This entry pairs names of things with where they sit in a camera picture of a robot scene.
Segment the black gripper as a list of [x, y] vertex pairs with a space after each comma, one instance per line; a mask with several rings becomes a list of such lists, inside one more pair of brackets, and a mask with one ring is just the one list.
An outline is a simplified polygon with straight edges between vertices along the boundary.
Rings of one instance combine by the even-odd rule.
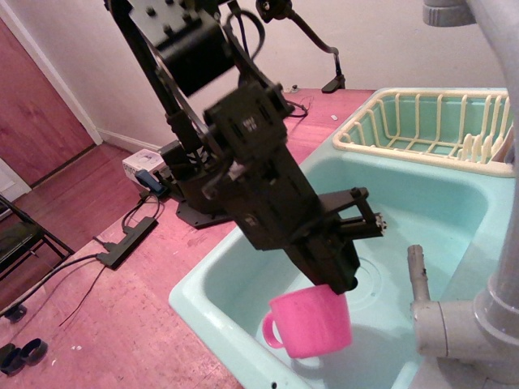
[[383, 235], [364, 187], [316, 194], [290, 151], [279, 147], [249, 165], [227, 160], [203, 188], [257, 250], [284, 250], [314, 285], [335, 294], [358, 286], [353, 240]]

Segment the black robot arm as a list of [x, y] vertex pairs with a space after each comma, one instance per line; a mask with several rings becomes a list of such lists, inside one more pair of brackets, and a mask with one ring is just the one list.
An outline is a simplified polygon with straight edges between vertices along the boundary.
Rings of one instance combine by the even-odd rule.
[[294, 111], [255, 64], [233, 23], [260, 19], [229, 2], [108, 1], [176, 140], [161, 153], [188, 207], [229, 217], [258, 250], [283, 250], [316, 285], [357, 286], [357, 239], [385, 224], [365, 188], [317, 194], [287, 148]]

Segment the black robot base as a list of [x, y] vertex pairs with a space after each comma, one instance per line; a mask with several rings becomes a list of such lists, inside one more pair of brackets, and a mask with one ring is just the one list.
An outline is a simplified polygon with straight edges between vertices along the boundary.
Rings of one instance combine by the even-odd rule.
[[155, 177], [167, 188], [168, 195], [178, 201], [176, 216], [196, 229], [229, 222], [232, 218], [215, 200], [203, 194], [203, 187], [213, 179], [218, 169], [204, 169], [187, 156], [178, 140], [159, 150], [165, 167]]

